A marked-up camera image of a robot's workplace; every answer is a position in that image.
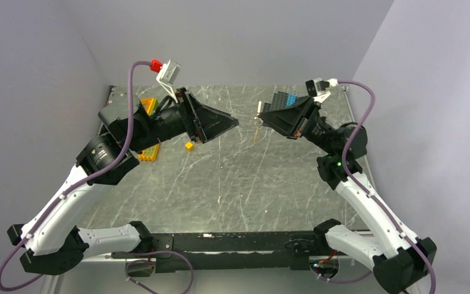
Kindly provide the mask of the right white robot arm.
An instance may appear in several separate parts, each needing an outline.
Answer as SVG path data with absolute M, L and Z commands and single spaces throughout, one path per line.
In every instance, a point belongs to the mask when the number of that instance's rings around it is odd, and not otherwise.
M 275 96 L 272 102 L 259 102 L 255 118 L 288 139 L 304 138 L 321 148 L 325 155 L 316 160 L 320 178 L 353 207 L 372 233 L 367 238 L 329 219 L 314 228 L 314 249 L 323 255 L 342 252 L 365 265 L 386 292 L 405 293 L 422 278 L 434 276 L 436 245 L 405 226 L 374 190 L 358 163 L 367 153 L 366 129 L 356 122 L 332 127 L 320 109 L 320 103 L 308 96 L 293 104 Z

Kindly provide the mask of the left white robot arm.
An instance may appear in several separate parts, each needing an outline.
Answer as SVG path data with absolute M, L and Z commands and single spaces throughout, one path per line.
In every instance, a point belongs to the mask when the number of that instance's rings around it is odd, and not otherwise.
M 27 273 L 57 276 L 96 255 L 126 252 L 144 257 L 154 239 L 140 221 L 104 229 L 77 226 L 86 211 L 139 164 L 137 154 L 182 134 L 207 143 L 237 127 L 229 113 L 199 102 L 185 88 L 171 105 L 152 114 L 140 99 L 104 107 L 99 118 L 105 132 L 91 139 L 76 157 L 60 190 L 27 224 L 8 229 L 12 244 L 24 248 L 20 263 Z

